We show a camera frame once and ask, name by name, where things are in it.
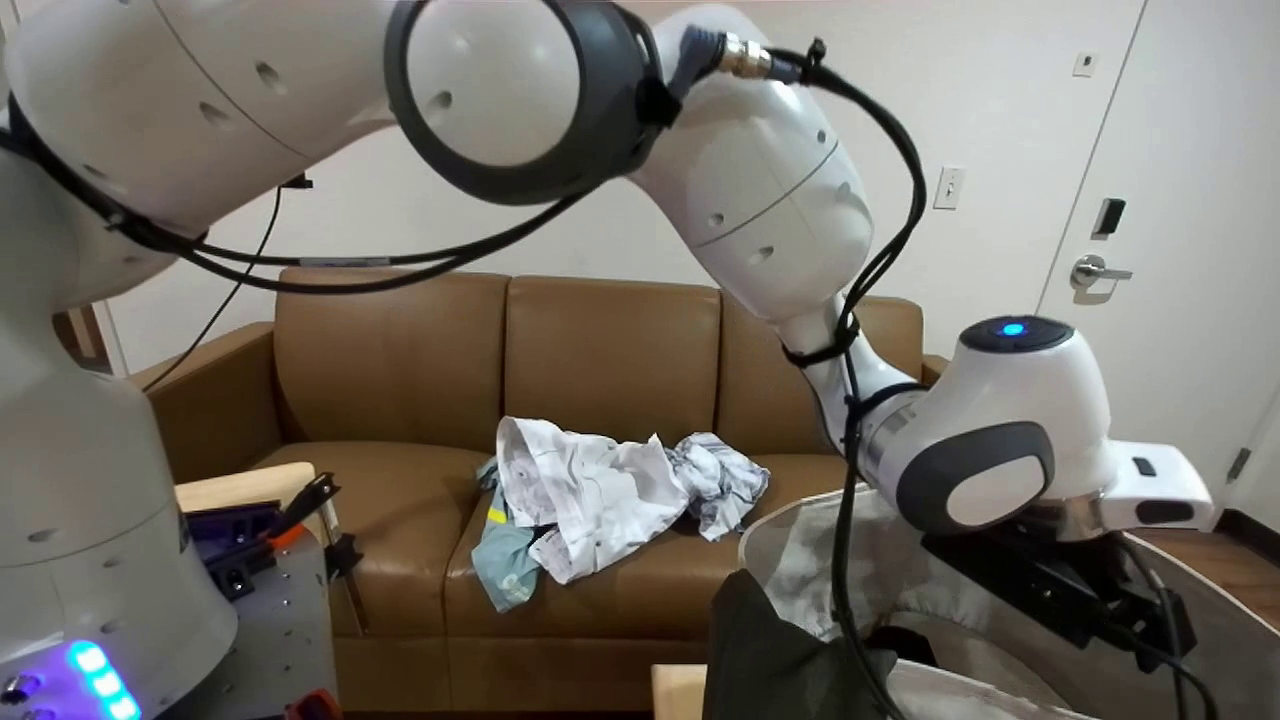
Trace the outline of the white mesh laundry hamper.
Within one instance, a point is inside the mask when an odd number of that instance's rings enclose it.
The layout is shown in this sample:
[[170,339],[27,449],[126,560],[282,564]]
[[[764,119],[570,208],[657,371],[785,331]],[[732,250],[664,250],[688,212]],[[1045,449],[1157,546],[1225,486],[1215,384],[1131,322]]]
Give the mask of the white mesh laundry hamper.
[[[742,566],[783,621],[818,641],[840,634],[832,615],[832,551],[841,495],[803,498],[751,525]],[[902,659],[888,676],[910,720],[1176,720],[1167,669],[1142,673],[1102,642],[1070,646],[933,557],[879,496],[860,487],[847,570],[852,612],[924,635],[934,666]],[[1280,629],[1208,577],[1139,537],[1132,546],[1184,601],[1197,644],[1184,648],[1219,720],[1280,720]]]

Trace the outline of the dark green cloth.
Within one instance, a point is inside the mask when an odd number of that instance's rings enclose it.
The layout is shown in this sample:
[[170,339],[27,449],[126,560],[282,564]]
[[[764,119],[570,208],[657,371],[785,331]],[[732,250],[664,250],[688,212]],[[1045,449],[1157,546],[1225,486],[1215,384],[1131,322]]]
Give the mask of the dark green cloth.
[[842,638],[783,620],[746,570],[710,606],[701,720],[884,720]]

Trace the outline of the white grey patterned cloth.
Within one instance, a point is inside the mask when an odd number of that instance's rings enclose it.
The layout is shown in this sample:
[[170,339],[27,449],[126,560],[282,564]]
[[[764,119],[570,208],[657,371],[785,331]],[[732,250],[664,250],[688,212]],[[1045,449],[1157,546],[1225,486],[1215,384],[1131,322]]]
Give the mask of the white grey patterned cloth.
[[680,521],[712,543],[742,532],[771,486],[771,470],[710,432],[690,434],[666,456],[687,496]]

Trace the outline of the light wooden table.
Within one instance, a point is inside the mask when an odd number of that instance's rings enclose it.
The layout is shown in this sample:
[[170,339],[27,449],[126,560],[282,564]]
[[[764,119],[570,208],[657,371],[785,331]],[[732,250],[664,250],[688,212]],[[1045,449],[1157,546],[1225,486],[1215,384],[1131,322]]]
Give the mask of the light wooden table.
[[652,666],[654,720],[701,720],[707,683],[705,664]]

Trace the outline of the white door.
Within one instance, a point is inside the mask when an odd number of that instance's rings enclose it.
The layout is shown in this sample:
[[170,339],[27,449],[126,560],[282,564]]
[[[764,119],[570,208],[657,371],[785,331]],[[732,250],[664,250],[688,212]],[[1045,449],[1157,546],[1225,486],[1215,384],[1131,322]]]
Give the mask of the white door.
[[[1134,275],[1076,291],[1085,254]],[[1280,393],[1280,0],[1146,0],[1039,311],[1089,342],[1112,437],[1179,447],[1225,506]]]

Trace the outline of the white printed shirt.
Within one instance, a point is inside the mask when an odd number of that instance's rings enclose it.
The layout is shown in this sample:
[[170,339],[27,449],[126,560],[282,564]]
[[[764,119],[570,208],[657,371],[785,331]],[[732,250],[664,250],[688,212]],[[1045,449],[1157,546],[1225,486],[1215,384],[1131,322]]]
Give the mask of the white printed shirt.
[[531,557],[562,585],[636,552],[691,502],[658,436],[617,442],[504,416],[495,459],[516,525],[548,529],[532,543]]

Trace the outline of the brown leather sofa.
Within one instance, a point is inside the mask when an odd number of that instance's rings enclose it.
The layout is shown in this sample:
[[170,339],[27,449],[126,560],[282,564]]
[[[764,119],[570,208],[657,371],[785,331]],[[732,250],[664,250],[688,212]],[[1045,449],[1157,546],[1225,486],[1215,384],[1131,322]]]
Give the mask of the brown leather sofa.
[[403,290],[279,297],[273,322],[145,386],[177,482],[310,462],[362,561],[330,593],[351,712],[622,712],[657,664],[701,664],[737,541],[669,530],[570,585],[497,612],[470,553],[490,496],[476,470],[506,416],[672,445],[709,430],[771,471],[762,516],[837,489],[806,382],[718,290],[454,274]]

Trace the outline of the teal garment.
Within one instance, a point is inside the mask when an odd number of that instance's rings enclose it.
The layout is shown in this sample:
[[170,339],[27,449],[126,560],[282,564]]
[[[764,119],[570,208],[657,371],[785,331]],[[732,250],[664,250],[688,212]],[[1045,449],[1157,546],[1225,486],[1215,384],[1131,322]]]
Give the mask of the teal garment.
[[529,602],[538,588],[543,568],[531,557],[530,547],[550,528],[515,523],[494,457],[480,466],[476,479],[479,488],[492,497],[483,509],[483,533],[471,551],[471,559],[495,611],[504,614]]

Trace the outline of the black clamp with orange tip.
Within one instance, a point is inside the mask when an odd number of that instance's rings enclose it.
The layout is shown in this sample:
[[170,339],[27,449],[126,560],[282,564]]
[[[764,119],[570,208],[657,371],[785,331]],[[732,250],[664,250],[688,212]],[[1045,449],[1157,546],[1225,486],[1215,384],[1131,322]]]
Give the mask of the black clamp with orange tip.
[[262,537],[276,553],[283,555],[301,537],[305,523],[317,518],[328,580],[339,582],[346,588],[349,614],[357,633],[364,635],[369,628],[369,618],[355,577],[356,568],[364,560],[364,552],[358,548],[356,536],[340,528],[334,505],[334,498],[340,491],[342,487],[337,484],[333,473],[319,473],[301,486]]

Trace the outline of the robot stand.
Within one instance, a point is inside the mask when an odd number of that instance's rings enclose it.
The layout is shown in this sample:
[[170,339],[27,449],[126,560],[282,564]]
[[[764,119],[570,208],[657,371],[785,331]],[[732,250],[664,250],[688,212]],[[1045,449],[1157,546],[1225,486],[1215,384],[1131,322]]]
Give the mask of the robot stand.
[[315,691],[338,696],[324,548],[310,530],[253,577],[236,601],[230,650],[192,692],[156,720],[282,720]]

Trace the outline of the light wooden board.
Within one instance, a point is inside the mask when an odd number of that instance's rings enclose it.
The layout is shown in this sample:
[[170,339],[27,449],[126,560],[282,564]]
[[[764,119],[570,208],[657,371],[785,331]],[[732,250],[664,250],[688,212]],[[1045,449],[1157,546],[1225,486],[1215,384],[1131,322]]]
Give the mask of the light wooden board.
[[262,502],[284,506],[316,477],[311,462],[288,462],[183,483],[175,487],[175,496],[183,512]]

